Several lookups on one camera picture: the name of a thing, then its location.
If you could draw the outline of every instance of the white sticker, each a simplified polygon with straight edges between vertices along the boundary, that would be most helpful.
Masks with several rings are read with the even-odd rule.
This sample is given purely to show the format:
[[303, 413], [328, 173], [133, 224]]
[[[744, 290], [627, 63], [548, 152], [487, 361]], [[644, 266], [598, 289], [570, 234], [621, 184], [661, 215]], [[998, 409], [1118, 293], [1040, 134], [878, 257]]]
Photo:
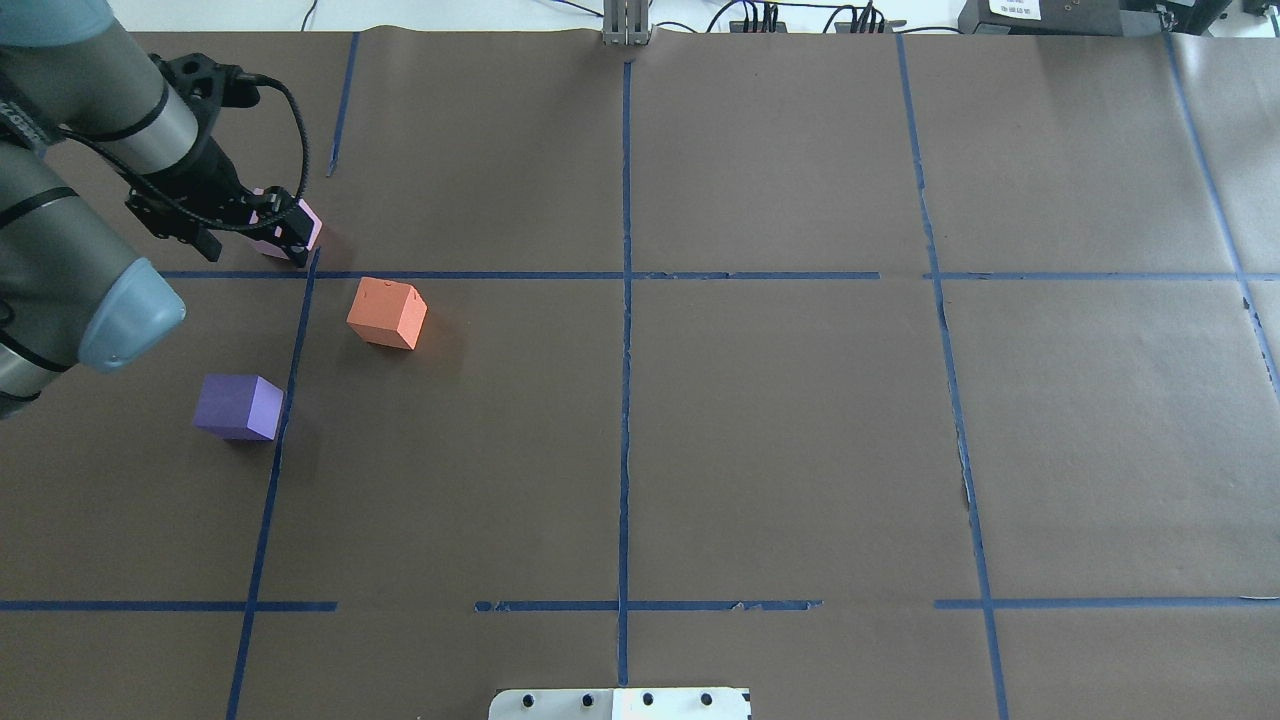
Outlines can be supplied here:
[[1039, 18], [1039, 0], [987, 0], [991, 5], [991, 12], [997, 15], [1005, 15], [1006, 18], [1018, 18], [1021, 20], [1038, 20]]

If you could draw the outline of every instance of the block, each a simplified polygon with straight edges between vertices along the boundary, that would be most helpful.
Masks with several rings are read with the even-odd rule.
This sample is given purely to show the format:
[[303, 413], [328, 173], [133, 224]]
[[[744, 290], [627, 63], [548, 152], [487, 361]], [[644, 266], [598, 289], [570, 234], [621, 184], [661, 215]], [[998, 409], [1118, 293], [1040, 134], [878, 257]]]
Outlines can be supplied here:
[[365, 342], [413, 350], [428, 310], [422, 296], [411, 284], [360, 278], [347, 324]]
[[223, 439], [275, 439], [284, 392], [257, 375], [205, 375], [196, 404], [197, 428]]
[[[262, 188], [255, 187], [253, 188], [253, 193], [255, 195], [262, 195]], [[308, 218], [311, 218], [312, 223], [315, 223], [315, 225], [311, 228], [311, 237], [307, 238], [307, 250], [315, 250], [315, 247], [316, 247], [316, 238], [320, 237], [320, 228], [324, 227], [324, 223], [320, 222], [320, 218], [315, 214], [315, 210], [312, 210], [311, 206], [307, 205], [306, 200], [301, 200], [298, 202], [298, 208], [302, 208], [302, 211], [306, 213]], [[253, 224], [256, 222], [257, 222], [257, 213], [253, 213], [252, 215], [250, 215], [248, 223]], [[275, 237], [280, 237], [283, 233], [284, 233], [284, 231], [282, 231], [280, 228], [275, 228]], [[280, 250], [279, 247], [271, 245], [270, 242], [268, 242], [265, 240], [251, 240], [248, 242], [250, 242], [250, 245], [253, 246], [253, 250], [257, 250], [262, 255], [269, 255], [271, 258], [279, 258], [282, 260], [288, 260], [289, 259], [289, 256], [285, 255], [283, 250]]]

